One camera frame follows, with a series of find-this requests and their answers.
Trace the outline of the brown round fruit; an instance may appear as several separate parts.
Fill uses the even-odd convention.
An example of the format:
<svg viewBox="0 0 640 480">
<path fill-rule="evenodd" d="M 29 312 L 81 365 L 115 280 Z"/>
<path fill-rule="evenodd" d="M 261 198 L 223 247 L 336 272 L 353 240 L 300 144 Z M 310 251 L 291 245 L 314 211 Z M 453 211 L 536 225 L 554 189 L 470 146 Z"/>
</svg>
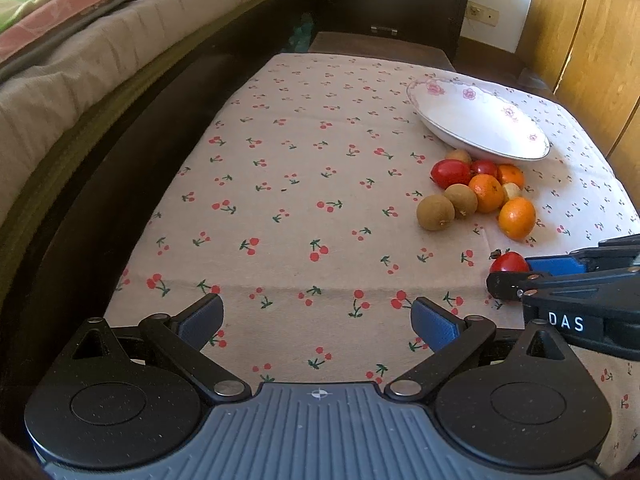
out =
<svg viewBox="0 0 640 480">
<path fill-rule="evenodd" d="M 477 212 L 477 196 L 472 188 L 465 184 L 449 185 L 444 191 L 444 196 L 454 205 L 454 214 L 458 219 L 470 218 Z"/>
<path fill-rule="evenodd" d="M 425 231 L 441 231 L 454 221 L 454 205 L 446 196 L 437 194 L 424 197 L 416 207 L 416 220 Z"/>
</svg>

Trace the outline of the small red tomato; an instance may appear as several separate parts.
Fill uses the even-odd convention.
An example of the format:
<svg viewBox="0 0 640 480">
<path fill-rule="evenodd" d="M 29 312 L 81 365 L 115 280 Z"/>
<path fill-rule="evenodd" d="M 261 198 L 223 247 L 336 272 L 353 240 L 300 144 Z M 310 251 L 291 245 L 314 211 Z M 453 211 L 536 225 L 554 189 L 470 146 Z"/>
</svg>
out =
<svg viewBox="0 0 640 480">
<path fill-rule="evenodd" d="M 525 258 L 518 252 L 502 252 L 496 249 L 490 255 L 491 265 L 490 273 L 495 272 L 528 272 L 529 265 Z"/>
</svg>

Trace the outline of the white floral plate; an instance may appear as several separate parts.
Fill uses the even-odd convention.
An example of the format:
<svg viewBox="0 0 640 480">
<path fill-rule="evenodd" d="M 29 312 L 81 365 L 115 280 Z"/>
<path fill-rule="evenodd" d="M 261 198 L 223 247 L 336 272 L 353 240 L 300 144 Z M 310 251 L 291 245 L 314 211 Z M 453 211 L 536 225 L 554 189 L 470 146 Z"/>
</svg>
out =
<svg viewBox="0 0 640 480">
<path fill-rule="evenodd" d="M 495 91 L 451 77 L 410 82 L 407 96 L 424 126 L 475 158 L 538 162 L 551 144 L 538 124 Z"/>
</svg>

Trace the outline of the dark wooden stool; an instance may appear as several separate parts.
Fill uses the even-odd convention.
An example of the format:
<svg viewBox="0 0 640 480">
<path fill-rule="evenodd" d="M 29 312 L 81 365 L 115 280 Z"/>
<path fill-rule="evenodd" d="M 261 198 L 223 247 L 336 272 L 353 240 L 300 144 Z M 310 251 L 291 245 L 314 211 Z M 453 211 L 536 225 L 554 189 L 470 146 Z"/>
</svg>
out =
<svg viewBox="0 0 640 480">
<path fill-rule="evenodd" d="M 454 71 L 454 66 L 443 50 L 413 42 L 348 32 L 318 32 L 309 52 L 378 58 Z"/>
</svg>

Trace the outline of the cherry print tablecloth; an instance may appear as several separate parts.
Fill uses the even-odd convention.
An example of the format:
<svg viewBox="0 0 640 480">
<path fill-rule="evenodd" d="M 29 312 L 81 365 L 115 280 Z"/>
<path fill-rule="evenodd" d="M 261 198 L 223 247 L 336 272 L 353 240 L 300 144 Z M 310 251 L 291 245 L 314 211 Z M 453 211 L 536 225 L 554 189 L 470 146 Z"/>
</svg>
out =
<svg viewBox="0 0 640 480">
<path fill-rule="evenodd" d="M 126 326 L 221 296 L 224 325 L 205 354 L 277 405 L 260 435 L 296 449 L 292 462 L 272 462 L 282 478 L 356 457 L 383 479 L 397 452 L 355 424 L 337 434 L 336 396 L 310 390 L 288 405 L 275 382 L 385 385 L 431 353 L 410 326 L 414 298 L 518 327 L 521 308 L 486 292 L 492 252 L 565 254 L 638 232 L 636 208 L 577 120 L 501 84 L 488 92 L 551 144 L 523 167 L 533 231 L 509 240 L 494 214 L 422 230 L 416 207 L 436 192 L 431 170 L 447 151 L 407 96 L 429 74 L 370 58 L 272 58 L 181 165 L 107 307 L 107 322 Z"/>
</svg>

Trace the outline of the orange mandarin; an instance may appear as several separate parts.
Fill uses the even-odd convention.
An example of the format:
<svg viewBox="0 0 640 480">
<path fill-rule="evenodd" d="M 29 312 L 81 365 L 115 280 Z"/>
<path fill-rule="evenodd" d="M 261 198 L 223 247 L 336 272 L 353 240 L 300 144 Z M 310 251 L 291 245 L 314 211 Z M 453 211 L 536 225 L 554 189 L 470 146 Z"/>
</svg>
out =
<svg viewBox="0 0 640 480">
<path fill-rule="evenodd" d="M 477 211 L 489 214 L 499 210 L 504 201 L 502 184 L 491 174 L 477 174 L 469 182 L 477 198 Z"/>
<path fill-rule="evenodd" d="M 498 180 L 502 185 L 515 184 L 518 188 L 524 188 L 525 177 L 523 171 L 514 165 L 501 164 L 497 166 Z"/>
<path fill-rule="evenodd" d="M 525 240 L 533 231 L 537 214 L 534 204 L 524 197 L 512 198 L 501 208 L 498 226 L 511 240 Z"/>
</svg>

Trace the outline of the oblong red tomato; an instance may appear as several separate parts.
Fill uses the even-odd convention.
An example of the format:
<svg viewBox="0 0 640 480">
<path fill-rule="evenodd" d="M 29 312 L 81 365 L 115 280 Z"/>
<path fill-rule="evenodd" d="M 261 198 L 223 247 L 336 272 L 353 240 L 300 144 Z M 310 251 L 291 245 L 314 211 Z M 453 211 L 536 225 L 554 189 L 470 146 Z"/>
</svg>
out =
<svg viewBox="0 0 640 480">
<path fill-rule="evenodd" d="M 433 166 L 431 178 L 442 190 L 451 185 L 467 185 L 471 179 L 471 167 L 466 162 L 457 159 L 443 159 Z"/>
</svg>

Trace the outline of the pale yellowish fruit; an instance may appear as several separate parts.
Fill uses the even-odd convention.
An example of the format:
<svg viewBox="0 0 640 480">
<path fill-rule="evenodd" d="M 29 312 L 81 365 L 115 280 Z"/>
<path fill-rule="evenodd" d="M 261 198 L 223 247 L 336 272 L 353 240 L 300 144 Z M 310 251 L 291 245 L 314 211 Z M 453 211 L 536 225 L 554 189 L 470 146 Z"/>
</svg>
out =
<svg viewBox="0 0 640 480">
<path fill-rule="evenodd" d="M 509 200 L 515 200 L 516 198 L 522 196 L 521 188 L 513 182 L 506 182 L 502 186 L 502 188 L 505 202 L 508 202 Z"/>
</svg>

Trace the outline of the wall power outlet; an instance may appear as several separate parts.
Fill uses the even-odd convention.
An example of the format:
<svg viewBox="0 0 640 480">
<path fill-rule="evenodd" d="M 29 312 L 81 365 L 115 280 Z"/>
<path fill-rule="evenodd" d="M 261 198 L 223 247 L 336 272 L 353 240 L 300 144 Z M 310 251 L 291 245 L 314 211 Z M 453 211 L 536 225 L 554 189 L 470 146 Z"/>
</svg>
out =
<svg viewBox="0 0 640 480">
<path fill-rule="evenodd" d="M 500 18 L 498 10 L 488 8 L 488 6 L 482 6 L 479 3 L 469 1 L 465 9 L 465 17 L 480 24 L 487 25 L 489 27 L 496 27 Z"/>
</svg>

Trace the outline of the brown round fruit front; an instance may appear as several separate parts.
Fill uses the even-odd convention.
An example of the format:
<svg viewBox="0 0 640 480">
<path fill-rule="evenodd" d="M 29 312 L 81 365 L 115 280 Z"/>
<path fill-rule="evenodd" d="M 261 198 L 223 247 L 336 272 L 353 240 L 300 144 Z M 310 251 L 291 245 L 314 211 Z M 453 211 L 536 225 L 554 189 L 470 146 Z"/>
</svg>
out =
<svg viewBox="0 0 640 480">
<path fill-rule="evenodd" d="M 424 197 L 416 207 L 416 220 L 425 231 L 441 231 L 454 221 L 454 205 L 446 196 L 437 194 Z"/>
</svg>

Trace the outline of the orange mandarin back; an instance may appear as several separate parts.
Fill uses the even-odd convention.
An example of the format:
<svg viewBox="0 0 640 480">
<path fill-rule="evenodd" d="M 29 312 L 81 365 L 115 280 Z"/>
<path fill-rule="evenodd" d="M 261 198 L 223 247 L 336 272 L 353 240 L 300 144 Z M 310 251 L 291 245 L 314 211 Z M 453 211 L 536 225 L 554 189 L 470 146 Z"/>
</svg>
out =
<svg viewBox="0 0 640 480">
<path fill-rule="evenodd" d="M 497 166 L 498 180 L 502 185 L 515 184 L 518 188 L 524 188 L 525 177 L 523 171 L 514 165 L 501 164 Z"/>
</svg>

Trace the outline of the round red tomato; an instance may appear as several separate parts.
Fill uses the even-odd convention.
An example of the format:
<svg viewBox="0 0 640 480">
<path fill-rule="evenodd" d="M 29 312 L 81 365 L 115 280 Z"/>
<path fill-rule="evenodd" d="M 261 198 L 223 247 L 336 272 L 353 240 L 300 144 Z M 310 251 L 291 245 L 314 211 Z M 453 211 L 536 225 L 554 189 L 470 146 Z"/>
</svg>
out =
<svg viewBox="0 0 640 480">
<path fill-rule="evenodd" d="M 484 174 L 485 176 L 491 176 L 497 179 L 498 166 L 490 160 L 474 160 L 471 164 L 471 174 L 473 176 Z"/>
</svg>

